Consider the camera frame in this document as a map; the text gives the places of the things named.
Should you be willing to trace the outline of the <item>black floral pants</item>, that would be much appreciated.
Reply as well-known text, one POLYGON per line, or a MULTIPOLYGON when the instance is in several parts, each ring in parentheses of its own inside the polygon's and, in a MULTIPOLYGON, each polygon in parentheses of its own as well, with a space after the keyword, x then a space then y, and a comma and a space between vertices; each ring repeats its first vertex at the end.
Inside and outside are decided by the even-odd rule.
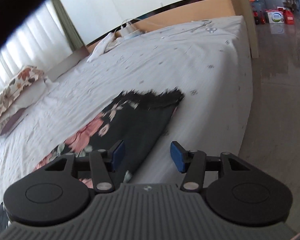
POLYGON ((93 120, 59 143, 31 174, 8 187, 0 204, 0 232, 11 221, 51 226, 83 213, 98 194, 93 189, 89 154, 123 140, 125 157, 110 174, 117 189, 147 158, 183 98, 179 89, 120 93, 93 120))

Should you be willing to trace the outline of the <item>white lower pillow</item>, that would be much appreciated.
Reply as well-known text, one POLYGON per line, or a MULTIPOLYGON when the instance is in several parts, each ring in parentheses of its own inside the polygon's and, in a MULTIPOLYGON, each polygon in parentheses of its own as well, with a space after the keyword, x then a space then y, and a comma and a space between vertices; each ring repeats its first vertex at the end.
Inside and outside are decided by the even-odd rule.
POLYGON ((44 79, 37 80, 27 87, 0 117, 0 137, 10 134, 23 120, 24 112, 37 103, 47 90, 44 79))

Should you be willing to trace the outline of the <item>white floral bed sheet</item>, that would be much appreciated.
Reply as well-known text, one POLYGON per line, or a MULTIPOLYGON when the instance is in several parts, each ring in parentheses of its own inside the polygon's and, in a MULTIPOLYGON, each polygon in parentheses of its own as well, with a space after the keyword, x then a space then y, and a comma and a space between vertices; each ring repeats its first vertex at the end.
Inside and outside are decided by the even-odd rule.
POLYGON ((49 85, 0 139, 0 203, 59 143, 100 113, 123 91, 185 97, 134 183, 180 184, 170 143, 209 155, 238 154, 253 99, 250 45, 242 16, 173 25, 122 42, 91 63, 77 66, 49 85))

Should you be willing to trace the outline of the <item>floral top pillow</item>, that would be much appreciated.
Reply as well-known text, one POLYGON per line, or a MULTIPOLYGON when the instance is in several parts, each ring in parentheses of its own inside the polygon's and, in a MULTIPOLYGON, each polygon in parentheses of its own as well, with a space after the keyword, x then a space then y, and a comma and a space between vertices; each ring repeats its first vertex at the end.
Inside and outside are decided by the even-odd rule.
POLYGON ((23 67, 0 92, 0 118, 27 87, 43 77, 43 70, 34 66, 23 67))

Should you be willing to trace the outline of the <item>white crumpled cloth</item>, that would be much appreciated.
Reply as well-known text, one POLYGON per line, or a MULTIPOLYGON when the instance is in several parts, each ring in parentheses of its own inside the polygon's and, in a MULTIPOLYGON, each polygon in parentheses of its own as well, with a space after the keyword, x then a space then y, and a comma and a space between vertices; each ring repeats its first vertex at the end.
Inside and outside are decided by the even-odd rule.
POLYGON ((87 63, 91 63, 96 60, 99 56, 107 53, 108 51, 114 49, 121 42, 121 37, 116 37, 114 33, 109 33, 105 38, 103 38, 91 53, 90 57, 87 59, 87 63))

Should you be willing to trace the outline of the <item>green curtain right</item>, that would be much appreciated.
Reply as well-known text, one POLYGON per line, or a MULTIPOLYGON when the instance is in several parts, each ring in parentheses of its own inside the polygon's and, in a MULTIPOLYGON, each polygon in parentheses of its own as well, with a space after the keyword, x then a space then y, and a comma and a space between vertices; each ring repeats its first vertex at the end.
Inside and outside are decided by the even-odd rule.
POLYGON ((51 0, 54 10, 57 14, 57 18, 61 24, 65 37, 72 51, 79 50, 84 47, 84 42, 80 37, 77 29, 75 28, 72 20, 70 19, 65 7, 63 6, 61 0, 51 0))

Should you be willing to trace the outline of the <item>white sheer curtain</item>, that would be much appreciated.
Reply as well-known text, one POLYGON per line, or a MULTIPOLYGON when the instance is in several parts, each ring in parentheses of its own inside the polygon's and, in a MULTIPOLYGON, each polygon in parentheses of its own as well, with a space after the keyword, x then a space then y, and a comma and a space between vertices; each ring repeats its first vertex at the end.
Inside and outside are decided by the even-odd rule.
POLYGON ((51 0, 10 36, 0 50, 0 92, 25 66, 47 72, 72 53, 51 0))

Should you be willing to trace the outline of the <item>white power adapter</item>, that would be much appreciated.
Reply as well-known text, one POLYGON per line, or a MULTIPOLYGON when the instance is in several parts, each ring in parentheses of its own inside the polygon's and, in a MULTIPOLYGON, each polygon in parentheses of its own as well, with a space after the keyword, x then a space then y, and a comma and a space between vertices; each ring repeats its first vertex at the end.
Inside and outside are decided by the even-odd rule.
POLYGON ((121 25, 119 33, 121 37, 129 38, 129 37, 135 37, 141 35, 142 31, 137 29, 129 21, 127 21, 125 27, 121 25))

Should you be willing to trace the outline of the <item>white carton box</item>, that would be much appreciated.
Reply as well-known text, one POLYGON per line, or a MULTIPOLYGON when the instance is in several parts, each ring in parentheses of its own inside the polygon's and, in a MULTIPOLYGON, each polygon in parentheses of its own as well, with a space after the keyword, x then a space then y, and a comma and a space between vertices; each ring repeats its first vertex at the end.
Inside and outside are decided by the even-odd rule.
POLYGON ((265 11, 265 14, 269 24, 284 23, 284 14, 280 10, 269 9, 265 11))

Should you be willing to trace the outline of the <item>red container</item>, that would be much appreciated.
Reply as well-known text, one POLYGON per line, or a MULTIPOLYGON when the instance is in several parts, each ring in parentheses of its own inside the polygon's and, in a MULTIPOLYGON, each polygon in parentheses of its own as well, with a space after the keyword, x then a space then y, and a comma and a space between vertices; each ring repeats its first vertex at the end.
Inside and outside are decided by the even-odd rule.
POLYGON ((290 9, 284 9, 283 16, 284 16, 285 24, 289 24, 289 25, 294 24, 294 15, 290 9))

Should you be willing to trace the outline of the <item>wooden bed frame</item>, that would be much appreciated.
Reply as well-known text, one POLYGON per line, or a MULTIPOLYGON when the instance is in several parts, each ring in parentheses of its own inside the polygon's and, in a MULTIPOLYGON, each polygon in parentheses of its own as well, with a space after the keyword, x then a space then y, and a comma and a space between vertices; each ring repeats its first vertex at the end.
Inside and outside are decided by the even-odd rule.
POLYGON ((51 80, 73 68, 88 56, 108 33, 119 33, 129 21, 150 32, 191 21, 243 16, 253 58, 259 56, 257 33, 249 0, 61 0, 84 47, 47 71, 51 80))

